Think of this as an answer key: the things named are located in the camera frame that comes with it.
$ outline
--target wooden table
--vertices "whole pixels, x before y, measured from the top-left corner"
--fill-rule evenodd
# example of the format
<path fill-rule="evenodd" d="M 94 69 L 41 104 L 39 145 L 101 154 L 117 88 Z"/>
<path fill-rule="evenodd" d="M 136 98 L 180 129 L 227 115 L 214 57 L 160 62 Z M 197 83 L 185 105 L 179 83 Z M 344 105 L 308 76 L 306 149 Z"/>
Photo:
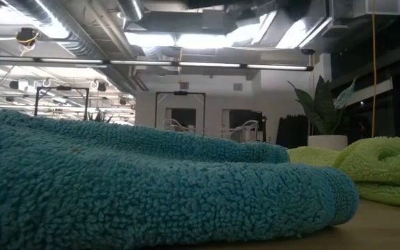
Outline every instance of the wooden table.
<path fill-rule="evenodd" d="M 153 249 L 265 250 L 265 249 L 400 249 L 400 207 L 361 201 L 357 215 L 349 223 L 316 232 L 308 237 L 250 243 L 219 243 L 193 247 Z"/>

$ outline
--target white planter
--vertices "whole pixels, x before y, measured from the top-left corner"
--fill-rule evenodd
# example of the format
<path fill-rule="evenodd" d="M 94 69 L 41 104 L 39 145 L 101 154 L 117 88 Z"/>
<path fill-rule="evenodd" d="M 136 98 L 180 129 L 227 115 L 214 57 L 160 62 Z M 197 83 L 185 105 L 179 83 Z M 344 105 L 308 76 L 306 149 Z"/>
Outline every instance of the white planter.
<path fill-rule="evenodd" d="M 341 151 L 348 146 L 348 138 L 345 135 L 312 135 L 308 136 L 308 146 Z"/>

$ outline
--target teal towel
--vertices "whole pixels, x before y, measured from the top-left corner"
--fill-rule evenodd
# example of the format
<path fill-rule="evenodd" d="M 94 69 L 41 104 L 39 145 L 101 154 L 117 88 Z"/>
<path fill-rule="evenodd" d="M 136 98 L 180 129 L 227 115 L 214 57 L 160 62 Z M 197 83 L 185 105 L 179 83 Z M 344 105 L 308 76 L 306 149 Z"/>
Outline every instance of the teal towel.
<path fill-rule="evenodd" d="M 354 216 L 345 174 L 266 163 L 286 161 L 283 152 L 0 111 L 0 249 L 297 237 Z"/>

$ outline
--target ceiling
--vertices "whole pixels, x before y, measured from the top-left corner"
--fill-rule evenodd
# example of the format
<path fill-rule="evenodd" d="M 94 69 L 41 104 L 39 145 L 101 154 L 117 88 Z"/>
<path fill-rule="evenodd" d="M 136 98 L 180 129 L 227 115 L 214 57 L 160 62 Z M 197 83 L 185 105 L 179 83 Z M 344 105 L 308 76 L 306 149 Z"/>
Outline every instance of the ceiling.
<path fill-rule="evenodd" d="M 89 48 L 87 51 L 83 51 L 86 54 L 80 56 L 75 51 L 72 51 L 72 48 L 69 50 L 69 43 L 64 42 L 69 41 L 68 37 L 60 37 L 59 39 L 50 37 L 50 33 L 47 33 L 46 29 L 53 28 L 53 25 L 43 25 L 41 23 L 45 22 L 43 19 L 31 19 L 24 13 L 20 15 L 15 10 L 4 5 L 6 2 L 30 4 L 38 3 L 38 1 L 44 2 L 46 7 L 51 8 L 49 12 L 53 15 L 60 15 L 55 20 L 46 19 L 46 21 L 55 21 L 55 23 L 60 24 L 58 26 L 64 26 L 67 29 L 65 31 L 73 35 L 71 37 L 72 41 L 75 41 L 75 39 L 82 41 L 79 44 L 83 44 L 83 48 Z M 154 51 L 157 52 L 153 56 L 157 56 L 160 60 L 192 62 L 307 65 L 309 56 L 298 49 L 299 43 L 305 38 L 311 37 L 315 33 L 315 38 L 310 39 L 303 46 L 303 49 L 314 49 L 317 54 L 337 52 L 350 46 L 350 44 L 356 43 L 356 39 L 360 40 L 362 37 L 368 36 L 369 32 L 366 27 L 370 27 L 368 16 L 359 15 L 355 17 L 348 15 L 339 18 L 336 14 L 345 12 L 335 12 L 333 13 L 333 21 L 337 20 L 336 24 L 339 24 L 339 22 L 346 24 L 349 27 L 349 31 L 345 31 L 343 36 L 340 37 L 334 35 L 328 38 L 322 37 L 322 33 L 325 32 L 326 28 L 331 26 L 331 23 L 327 22 L 331 16 L 326 6 L 327 0 L 307 0 L 309 6 L 306 6 L 305 15 L 297 18 L 297 13 L 300 12 L 292 12 L 291 9 L 299 9 L 300 6 L 293 6 L 293 8 L 287 6 L 288 8 L 286 8 L 280 4 L 282 1 L 257 0 L 254 1 L 255 6 L 250 6 L 250 9 L 254 10 L 255 18 L 245 16 L 243 19 L 241 18 L 243 16 L 242 9 L 248 6 L 239 4 L 188 10 L 182 1 L 142 0 L 144 17 L 140 21 L 126 23 L 122 18 L 125 15 L 123 13 L 124 10 L 120 8 L 121 5 L 119 5 L 118 0 L 38 1 L 0 0 L 0 17 L 3 17 L 0 18 L 0 56 L 23 55 L 43 58 L 88 58 L 91 56 L 92 58 L 155 60 L 141 46 L 131 45 L 128 36 L 124 35 L 124 31 L 136 32 L 137 34 L 161 34 L 162 32 L 156 33 L 152 30 L 177 26 L 180 31 L 187 31 L 188 33 L 204 33 L 214 30 L 216 34 L 221 34 L 220 30 L 222 29 L 237 28 L 242 26 L 242 22 L 246 22 L 247 26 L 243 25 L 243 27 L 253 25 L 252 27 L 257 26 L 257 30 L 250 32 L 250 34 L 241 33 L 239 36 L 248 35 L 248 39 L 234 40 L 231 47 L 189 49 L 177 46 L 177 44 L 174 44 L 174 46 L 155 46 Z M 385 26 L 394 17 L 389 15 L 381 16 L 378 21 L 379 27 Z M 194 26 L 200 28 L 200 30 L 190 30 Z M 41 33 L 41 36 L 36 40 L 35 46 L 28 47 L 28 50 L 15 40 L 15 34 L 20 32 L 21 28 L 34 28 Z M 363 31 L 359 33 L 356 39 L 340 39 L 344 36 L 353 37 L 356 31 Z M 168 31 L 167 34 L 170 34 L 174 40 L 180 41 L 184 33 Z M 159 41 L 147 40 L 147 42 L 158 43 Z M 12 108 L 32 113 L 32 108 L 15 106 L 32 106 L 35 101 L 35 86 L 41 86 L 45 83 L 45 85 L 50 84 L 50 87 L 67 85 L 89 88 L 90 97 L 92 98 L 89 101 L 89 107 L 92 112 L 97 111 L 96 108 L 102 110 L 104 108 L 103 111 L 114 115 L 112 120 L 133 123 L 132 114 L 135 113 L 135 102 L 129 94 L 134 95 L 138 91 L 177 89 L 177 84 L 174 84 L 176 79 L 189 75 L 207 76 L 208 79 L 214 79 L 215 76 L 218 77 L 216 79 L 222 79 L 224 76 L 240 77 L 238 81 L 243 83 L 250 81 L 257 73 L 256 70 L 205 67 L 132 68 L 124 65 L 108 66 L 108 69 L 105 70 L 82 67 L 81 65 L 78 67 L 69 67 L 68 65 L 46 66 L 19 66 L 11 65 L 10 63 L 0 65 L 0 104 L 5 106 L 12 105 Z M 28 89 L 12 89 L 10 88 L 11 81 L 26 81 L 31 87 Z M 201 85 L 209 81 L 211 80 L 195 80 L 191 84 Z M 234 78 L 229 78 L 229 83 L 233 81 Z M 106 83 L 106 91 L 98 91 L 98 83 Z M 52 115 L 68 119 L 82 119 L 83 116 L 79 110 L 81 105 L 84 104 L 84 99 L 81 93 L 76 90 L 66 93 L 51 90 L 49 94 L 46 94 L 39 102 L 39 105 L 45 110 L 41 112 L 41 115 L 49 116 L 49 108 L 45 106 L 69 106 L 71 108 L 66 109 L 71 112 L 66 111 L 61 114 L 56 114 L 55 112 Z M 7 100 L 6 97 L 9 97 L 9 95 L 13 95 L 15 99 L 9 98 Z M 72 97 L 73 99 L 67 98 L 70 101 L 66 104 L 60 104 L 56 103 L 56 101 L 53 102 L 53 97 Z M 127 100 L 126 105 L 119 103 L 121 97 L 125 98 L 122 100 Z"/>

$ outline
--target white wall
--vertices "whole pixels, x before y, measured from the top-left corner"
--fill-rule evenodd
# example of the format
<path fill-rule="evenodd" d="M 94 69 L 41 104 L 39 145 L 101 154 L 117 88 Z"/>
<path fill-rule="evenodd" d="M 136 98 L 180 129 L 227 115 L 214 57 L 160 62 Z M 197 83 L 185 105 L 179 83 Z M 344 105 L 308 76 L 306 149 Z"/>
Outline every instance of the white wall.
<path fill-rule="evenodd" d="M 184 76 L 184 81 L 190 82 L 190 92 L 206 92 L 206 128 L 222 127 L 223 109 L 246 109 L 262 112 L 267 117 L 267 140 L 275 143 L 277 139 L 278 122 L 287 115 L 303 114 L 303 108 L 296 101 L 296 94 L 287 81 L 309 93 L 313 92 L 319 75 L 326 80 L 331 79 L 329 55 L 322 55 L 315 65 L 314 72 L 260 71 L 252 82 L 243 76 Z M 178 76 L 148 76 L 146 84 L 154 91 L 178 90 Z M 244 92 L 233 92 L 233 83 L 243 83 Z M 135 124 L 154 126 L 155 93 L 137 93 Z M 187 103 L 179 97 L 168 95 L 165 102 L 172 108 L 186 108 Z"/>

